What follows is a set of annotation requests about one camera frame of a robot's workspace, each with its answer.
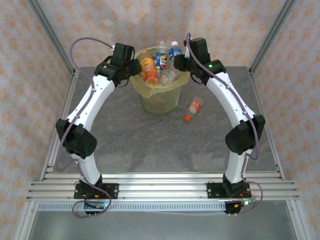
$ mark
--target trash bin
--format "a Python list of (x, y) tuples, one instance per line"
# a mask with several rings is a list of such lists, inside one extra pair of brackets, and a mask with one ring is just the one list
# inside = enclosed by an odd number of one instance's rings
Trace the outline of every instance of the trash bin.
[[(145, 49), (153, 56), (157, 48)], [(141, 60), (141, 52), (136, 57)], [(170, 61), (167, 61), (167, 68), (170, 68)], [(134, 89), (140, 94), (141, 105), (144, 110), (155, 116), (165, 116), (172, 113), (179, 101), (182, 85), (188, 83), (189, 72), (181, 72), (180, 76), (172, 83), (167, 85), (150, 85), (145, 83), (141, 74), (130, 78)]]

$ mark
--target water bottle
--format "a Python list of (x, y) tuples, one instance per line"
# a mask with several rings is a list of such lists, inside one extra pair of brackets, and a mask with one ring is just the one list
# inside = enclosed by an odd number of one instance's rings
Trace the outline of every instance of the water bottle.
[(202, 107), (202, 105), (204, 104), (204, 101), (202, 100), (202, 98), (200, 96), (196, 96), (190, 106), (188, 107), (188, 110), (185, 113), (184, 116), (184, 120), (186, 120), (187, 122), (190, 121), (190, 119), (197, 113), (199, 112), (199, 109)]
[(147, 84), (152, 84), (152, 85), (159, 84), (159, 79), (154, 66), (154, 61), (147, 51), (143, 51), (141, 53), (140, 64), (142, 68), (141, 74), (143, 76), (143, 80)]
[(158, 76), (160, 76), (161, 72), (166, 69), (168, 52), (165, 42), (161, 41), (160, 46), (158, 47), (158, 52), (156, 52), (154, 56), (154, 65)]
[(177, 41), (171, 43), (171, 49), (169, 50), (169, 59), (171, 62), (171, 67), (173, 68), (175, 56), (182, 54), (181, 48), (178, 46)]

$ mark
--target patterned wallpaper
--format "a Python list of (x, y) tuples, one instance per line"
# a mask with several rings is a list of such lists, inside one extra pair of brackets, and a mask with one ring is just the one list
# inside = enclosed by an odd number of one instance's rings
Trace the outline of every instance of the patterned wallpaper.
[(0, 239), (11, 240), (70, 76), (26, 0), (1, 0), (0, 36)]
[(320, 4), (299, 0), (255, 76), (288, 179), (298, 180), (320, 236)]
[[(178, 41), (187, 32), (207, 40), (212, 59), (250, 66), (285, 0), (40, 0), (64, 49), (80, 37), (132, 45), (137, 51), (159, 40)], [(96, 66), (110, 55), (95, 42), (79, 43), (80, 66)]]

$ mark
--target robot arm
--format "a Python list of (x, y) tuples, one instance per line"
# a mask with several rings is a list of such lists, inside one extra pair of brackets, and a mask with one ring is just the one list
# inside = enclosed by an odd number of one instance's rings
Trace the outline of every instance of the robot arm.
[[(78, 160), (80, 170), (83, 174), (80, 184), (84, 189), (90, 189), (85, 179), (92, 185), (100, 186), (102, 177), (97, 169), (94, 151), (97, 147), (97, 140), (90, 133), (92, 124), (107, 97), (115, 90), (123, 80), (129, 80), (130, 76), (141, 72), (141, 66), (137, 59), (131, 59), (135, 50), (132, 46), (117, 43), (113, 55), (100, 63), (92, 79), (92, 84), (86, 91), (82, 100), (66, 120), (59, 119), (56, 122), (56, 129), (60, 140), (66, 134), (63, 146), (71, 154), (73, 159)], [(73, 122), (69, 132), (68, 126)], [(96, 194), (95, 189), (84, 190), (85, 198)]]
[[(219, 60), (210, 60), (207, 42), (204, 38), (191, 39), (188, 42), (186, 53), (188, 55), (177, 55), (174, 57), (174, 67), (180, 71), (190, 72), (191, 78), (196, 76), (207, 86), (218, 98), (222, 107), (226, 111), (233, 129), (225, 136), (225, 143), (230, 150), (228, 168), (223, 175), (222, 183), (214, 183), (216, 192), (208, 194), (213, 198), (237, 197), (240, 192), (246, 191), (246, 183), (242, 180), (241, 172), (246, 155), (252, 152), (256, 146), (254, 130), (250, 122), (253, 122), (258, 139), (260, 139), (265, 119), (262, 115), (256, 116), (255, 113), (245, 104), (237, 90), (234, 88), (227, 74), (226, 68)], [(215, 74), (221, 81), (211, 77), (199, 64)]]
[[(74, 125), (82, 126), (85, 130), (90, 132), (92, 124), (102, 107), (103, 103), (107, 97), (115, 90), (115, 84), (112, 80), (108, 80), (107, 77), (98, 75), (93, 77), (93, 82), (95, 89), (90, 86), (86, 91), (84, 97), (75, 108), (75, 110), (67, 117), (67, 119), (74, 119), (79, 110), (84, 106), (85, 102), (89, 98), (91, 91), (94, 91), (92, 99), (89, 104), (83, 109), (82, 113), (77, 117)], [(96, 184), (100, 178), (100, 172), (97, 169), (94, 153), (89, 156), (86, 156), (85, 159), (82, 159), (77, 154), (71, 154), (73, 159), (79, 161), (79, 167), (83, 173), (83, 176), (91, 183)]]
[[(231, 80), (229, 78), (229, 75), (224, 72), (220, 72), (217, 74), (217, 76), (228, 83), (230, 88), (233, 89), (233, 91), (238, 95), (240, 98), (242, 104), (244, 105), (248, 115), (253, 118), (255, 113), (245, 104), (243, 99), (238, 94), (237, 90), (231, 83)], [(225, 110), (226, 114), (229, 117), (229, 120), (231, 122), (231, 126), (234, 128), (237, 125), (239, 125), (241, 122), (246, 122), (249, 119), (246, 115), (243, 114), (243, 111), (237, 102), (236, 98), (232, 95), (232, 93), (227, 89), (224, 85), (221, 84), (217, 79), (215, 78), (209, 78), (207, 82), (207, 87), (213, 92), (213, 94), (218, 98), (219, 102), (221, 103), (223, 109)], [(248, 149), (244, 151), (242, 154), (237, 154), (236, 152), (230, 151), (229, 154), (229, 162), (228, 167), (225, 171), (225, 177), (230, 181), (231, 184), (236, 184), (240, 181), (242, 181), (241, 177), (241, 171), (242, 166), (244, 164), (245, 155), (250, 154), (252, 152), (252, 149)]]

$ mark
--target orange bottle cap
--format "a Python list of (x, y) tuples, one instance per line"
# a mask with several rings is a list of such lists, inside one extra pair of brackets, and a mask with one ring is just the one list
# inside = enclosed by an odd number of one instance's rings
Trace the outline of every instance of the orange bottle cap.
[(189, 122), (190, 119), (191, 119), (191, 117), (190, 117), (189, 115), (185, 115), (185, 116), (184, 116), (184, 120), (186, 120), (187, 122)]

